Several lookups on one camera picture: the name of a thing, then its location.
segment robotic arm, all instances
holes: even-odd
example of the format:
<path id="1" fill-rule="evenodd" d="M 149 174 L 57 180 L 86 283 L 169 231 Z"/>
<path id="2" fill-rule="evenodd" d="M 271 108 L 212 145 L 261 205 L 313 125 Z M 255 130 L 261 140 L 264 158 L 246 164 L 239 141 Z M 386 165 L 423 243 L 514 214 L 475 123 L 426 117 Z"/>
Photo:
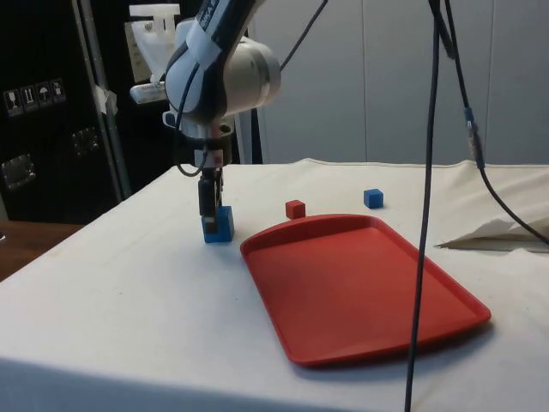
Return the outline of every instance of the robotic arm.
<path id="1" fill-rule="evenodd" d="M 185 174 L 202 174 L 198 188 L 206 235 L 220 231 L 222 170 L 232 162 L 232 115 L 269 103 L 281 87 L 273 52 L 243 37 L 263 1 L 205 0 L 194 21 L 178 25 L 176 51 L 166 69 L 171 111 L 164 122 L 194 151 L 198 170 Z"/>

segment table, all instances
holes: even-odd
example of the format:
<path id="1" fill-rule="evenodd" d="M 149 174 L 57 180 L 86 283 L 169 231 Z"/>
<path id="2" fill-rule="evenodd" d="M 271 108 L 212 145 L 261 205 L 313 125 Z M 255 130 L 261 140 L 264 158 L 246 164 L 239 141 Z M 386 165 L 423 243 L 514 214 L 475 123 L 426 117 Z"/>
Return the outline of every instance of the table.
<path id="1" fill-rule="evenodd" d="M 78 225 L 0 221 L 0 282 L 82 228 Z"/>
<path id="2" fill-rule="evenodd" d="M 317 161 L 228 167 L 235 240 L 204 245 L 196 180 L 169 171 L 0 283 L 0 410 L 402 410 L 404 360 L 329 370 L 287 360 L 239 246 L 284 221 L 293 199 L 309 215 L 378 216 L 417 245 L 424 174 Z M 532 198 L 520 189 L 525 181 L 549 183 L 547 167 L 488 174 L 517 211 Z M 365 209 L 370 188 L 385 193 L 385 209 Z M 500 213 L 488 200 L 473 164 L 435 169 L 427 254 L 493 320 L 484 333 L 421 356 L 415 410 L 549 404 L 549 257 L 435 247 L 474 219 L 475 204 Z"/>

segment warning label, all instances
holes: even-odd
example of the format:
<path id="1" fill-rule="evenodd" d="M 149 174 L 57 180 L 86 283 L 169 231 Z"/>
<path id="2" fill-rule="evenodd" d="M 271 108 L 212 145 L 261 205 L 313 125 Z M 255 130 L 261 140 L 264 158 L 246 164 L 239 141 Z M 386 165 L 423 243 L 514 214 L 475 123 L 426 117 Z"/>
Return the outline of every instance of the warning label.
<path id="1" fill-rule="evenodd" d="M 19 90 L 9 90 L 7 92 L 3 92 L 3 99 L 6 104 L 6 109 L 8 110 L 8 115 L 11 118 L 24 113 Z"/>

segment wire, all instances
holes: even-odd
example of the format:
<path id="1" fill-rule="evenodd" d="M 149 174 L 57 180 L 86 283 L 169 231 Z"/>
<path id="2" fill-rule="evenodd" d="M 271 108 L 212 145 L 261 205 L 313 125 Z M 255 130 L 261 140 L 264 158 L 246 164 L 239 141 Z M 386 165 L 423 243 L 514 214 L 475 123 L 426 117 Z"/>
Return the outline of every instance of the wire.
<path id="1" fill-rule="evenodd" d="M 472 111 L 469 106 L 469 99 L 467 96 L 467 88 L 465 86 L 465 80 L 463 77 L 463 69 L 462 69 L 462 61 L 460 59 L 460 52 L 457 45 L 457 35 L 455 33 L 455 23 L 454 23 L 454 14 L 452 13 L 452 5 L 450 0 L 444 0 L 444 4 L 446 5 L 446 12 L 448 14 L 448 23 L 449 23 L 449 30 L 452 36 L 452 41 L 454 43 L 454 52 L 455 52 L 455 69 L 457 71 L 457 78 L 460 83 L 460 90 L 462 92 L 462 99 L 463 99 L 463 105 L 465 106 L 466 113 L 471 113 L 470 117 L 472 117 Z M 492 184 L 490 183 L 490 180 L 488 179 L 488 176 L 486 175 L 485 170 L 485 158 L 482 150 L 482 144 L 480 142 L 480 138 L 478 136 L 476 125 L 473 126 L 473 134 L 474 138 L 472 139 L 472 146 L 473 146 L 473 152 L 475 156 L 475 160 L 477 162 L 477 167 L 480 170 L 480 176 L 482 177 L 482 180 L 484 181 L 484 184 L 486 186 L 486 189 L 490 192 L 494 200 L 499 204 L 499 206 L 509 215 L 516 223 L 518 223 L 522 228 L 524 228 L 526 231 L 531 233 L 533 236 L 538 238 L 540 241 L 545 243 L 549 246 L 549 238 L 535 230 L 533 227 L 528 225 L 525 221 L 523 221 L 511 208 L 504 202 L 504 200 L 498 195 L 498 193 L 494 190 Z"/>
<path id="2" fill-rule="evenodd" d="M 533 236 L 535 236 L 536 238 L 541 240 L 546 245 L 549 245 L 549 238 L 547 238 L 546 236 L 544 236 L 543 234 L 541 234 L 540 232 L 535 230 L 533 227 L 529 226 L 525 221 L 523 221 L 519 216 L 517 216 L 515 214 L 515 212 L 513 212 L 513 210 L 511 210 L 510 207 L 507 206 L 507 204 L 505 204 L 505 202 L 502 200 L 502 198 L 494 190 L 494 188 L 492 186 L 492 183 L 490 183 L 490 180 L 488 179 L 488 176 L 486 176 L 486 170 L 485 169 L 480 169 L 480 176 L 482 176 L 482 180 L 484 181 L 484 184 L 486 185 L 486 188 L 488 189 L 488 191 L 490 192 L 490 194 L 492 195 L 494 200 L 496 202 L 498 202 L 499 206 L 501 206 L 501 209 L 505 210 L 505 212 L 509 216 L 511 216 L 513 218 L 513 220 L 516 221 L 516 223 L 521 225 L 525 230 L 530 232 Z"/>
<path id="3" fill-rule="evenodd" d="M 460 83 L 460 91 L 462 93 L 463 105 L 469 106 L 469 98 L 467 96 L 467 89 L 465 87 L 465 80 L 463 78 L 462 61 L 460 59 L 460 51 L 457 46 L 457 34 L 455 33 L 454 14 L 452 13 L 452 4 L 450 0 L 444 0 L 446 5 L 446 13 L 448 14 L 449 32 L 452 36 L 452 43 L 454 43 L 454 55 L 455 55 L 455 71 L 457 71 L 457 79 Z"/>
<path id="4" fill-rule="evenodd" d="M 179 128 L 181 127 L 181 122 L 183 120 L 183 111 L 185 108 L 185 102 L 187 101 L 187 96 L 189 95 L 190 87 L 192 86 L 192 82 L 195 80 L 196 72 L 198 71 L 199 67 L 200 67 L 199 64 L 195 64 L 195 67 L 190 72 L 189 80 L 185 85 L 183 95 L 181 96 L 181 102 L 179 103 L 178 116 L 175 121 L 175 129 L 174 129 L 174 136 L 173 136 L 173 163 L 176 166 L 176 168 L 184 176 L 188 178 L 194 178 L 198 176 L 206 166 L 206 160 L 208 159 L 208 151 L 206 150 L 206 148 L 204 148 L 204 156 L 203 156 L 201 165 L 193 173 L 189 173 L 189 172 L 186 172 L 181 166 L 181 162 L 179 160 L 179 155 L 178 155 L 178 139 L 179 139 L 179 132 L 180 132 Z"/>
<path id="5" fill-rule="evenodd" d="M 431 12 L 435 18 L 435 23 L 438 26 L 440 39 L 443 41 L 444 50 L 446 50 L 446 54 L 449 58 L 454 59 L 454 45 L 452 43 L 452 38 L 449 36 L 448 28 L 446 28 L 443 15 L 440 13 L 440 0 L 429 0 L 429 5 L 431 6 Z"/>
<path id="6" fill-rule="evenodd" d="M 419 240 L 418 273 L 416 277 L 415 302 L 413 304 L 412 341 L 408 352 L 405 412 L 412 410 L 413 371 L 418 347 L 419 313 L 421 311 L 421 296 L 423 294 L 423 268 L 425 267 L 425 249 L 427 245 L 427 230 L 429 228 L 429 212 L 431 210 L 431 181 L 432 181 L 432 147 L 435 130 L 435 113 L 437 109 L 438 68 L 440 64 L 440 41 L 438 24 L 433 29 L 433 58 L 431 78 L 431 98 L 429 102 L 429 118 L 427 122 L 427 148 L 425 160 L 425 198 L 423 202 L 423 221 L 421 223 L 421 237 Z"/>
<path id="7" fill-rule="evenodd" d="M 320 14 L 324 11 L 324 8 L 327 5 L 328 5 L 328 0 L 323 0 L 321 5 L 318 7 L 317 12 L 312 16 L 311 20 L 309 21 L 309 24 L 307 24 L 307 27 L 305 28 L 304 32 L 299 37 L 297 43 L 293 46 L 293 48 L 290 51 L 290 53 L 288 54 L 288 56 L 284 59 L 284 62 L 281 64 L 281 71 L 283 71 L 286 68 L 286 66 L 288 65 L 288 63 L 290 63 L 290 61 L 293 58 L 293 55 L 299 49 L 299 47 L 301 46 L 303 41 L 307 38 L 307 35 L 309 34 L 312 27 L 315 25 L 315 22 L 317 21 L 318 16 L 320 16 Z"/>

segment wooden surface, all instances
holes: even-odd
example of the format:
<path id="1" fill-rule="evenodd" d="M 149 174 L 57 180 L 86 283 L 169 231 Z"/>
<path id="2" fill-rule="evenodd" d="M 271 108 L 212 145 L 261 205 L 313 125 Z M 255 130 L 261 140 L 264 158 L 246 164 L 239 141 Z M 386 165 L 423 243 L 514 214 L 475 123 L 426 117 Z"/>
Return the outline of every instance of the wooden surface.
<path id="1" fill-rule="evenodd" d="M 0 221 L 0 282 L 49 251 L 82 226 Z"/>

